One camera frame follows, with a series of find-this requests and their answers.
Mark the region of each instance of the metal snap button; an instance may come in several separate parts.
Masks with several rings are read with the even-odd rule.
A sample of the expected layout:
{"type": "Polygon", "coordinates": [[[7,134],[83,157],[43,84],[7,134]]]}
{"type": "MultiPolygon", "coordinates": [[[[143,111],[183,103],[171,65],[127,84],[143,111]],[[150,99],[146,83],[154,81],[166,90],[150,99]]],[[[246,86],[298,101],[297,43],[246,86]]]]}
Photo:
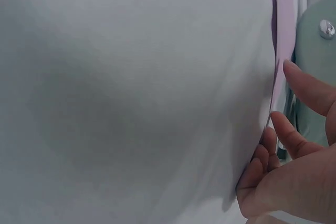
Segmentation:
{"type": "Polygon", "coordinates": [[[321,20],[320,22],[320,35],[324,39],[332,39],[335,36],[335,27],[328,20],[321,20]]]}

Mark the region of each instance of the hand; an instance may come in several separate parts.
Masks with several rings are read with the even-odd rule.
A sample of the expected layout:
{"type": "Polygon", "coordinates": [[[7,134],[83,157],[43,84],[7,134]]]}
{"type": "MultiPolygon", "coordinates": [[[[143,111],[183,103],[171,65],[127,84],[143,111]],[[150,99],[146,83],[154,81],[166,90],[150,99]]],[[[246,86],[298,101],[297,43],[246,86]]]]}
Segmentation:
{"type": "Polygon", "coordinates": [[[307,142],[282,113],[272,113],[275,131],[265,130],[237,185],[240,210],[246,218],[282,210],[312,221],[336,223],[336,88],[289,61],[283,71],[298,99],[327,117],[330,147],[307,142]],[[277,136],[293,159],[284,166],[275,153],[277,136]]]}

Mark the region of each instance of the pink fabric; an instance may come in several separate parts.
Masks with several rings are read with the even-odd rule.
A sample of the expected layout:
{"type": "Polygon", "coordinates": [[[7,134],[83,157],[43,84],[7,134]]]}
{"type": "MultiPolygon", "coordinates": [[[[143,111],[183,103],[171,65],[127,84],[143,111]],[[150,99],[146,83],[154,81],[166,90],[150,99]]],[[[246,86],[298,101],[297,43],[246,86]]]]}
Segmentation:
{"type": "Polygon", "coordinates": [[[275,109],[281,94],[285,75],[282,64],[290,59],[295,47],[296,21],[293,0],[276,0],[277,3],[277,45],[276,69],[271,109],[275,109]]]}

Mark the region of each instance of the light green fabric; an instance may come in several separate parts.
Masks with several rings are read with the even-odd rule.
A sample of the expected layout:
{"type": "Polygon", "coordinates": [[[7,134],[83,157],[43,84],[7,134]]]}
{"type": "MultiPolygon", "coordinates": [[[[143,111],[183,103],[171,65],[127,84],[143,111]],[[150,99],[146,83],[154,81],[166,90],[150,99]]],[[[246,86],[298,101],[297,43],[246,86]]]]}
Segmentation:
{"type": "MultiPolygon", "coordinates": [[[[319,35],[323,19],[336,24],[336,0],[322,0],[304,13],[297,27],[296,63],[303,71],[336,85],[336,37],[326,40],[319,35]]],[[[309,141],[326,146],[325,118],[299,101],[295,111],[298,131],[309,141]]]]}

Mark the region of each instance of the white shirt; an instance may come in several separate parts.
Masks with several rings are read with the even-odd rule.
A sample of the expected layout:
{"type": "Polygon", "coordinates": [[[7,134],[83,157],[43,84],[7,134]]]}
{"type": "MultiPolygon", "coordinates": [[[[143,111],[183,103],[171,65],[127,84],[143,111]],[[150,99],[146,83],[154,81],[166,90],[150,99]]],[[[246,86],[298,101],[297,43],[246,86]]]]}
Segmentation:
{"type": "Polygon", "coordinates": [[[1,223],[243,223],[272,0],[1,5],[1,223]]]}

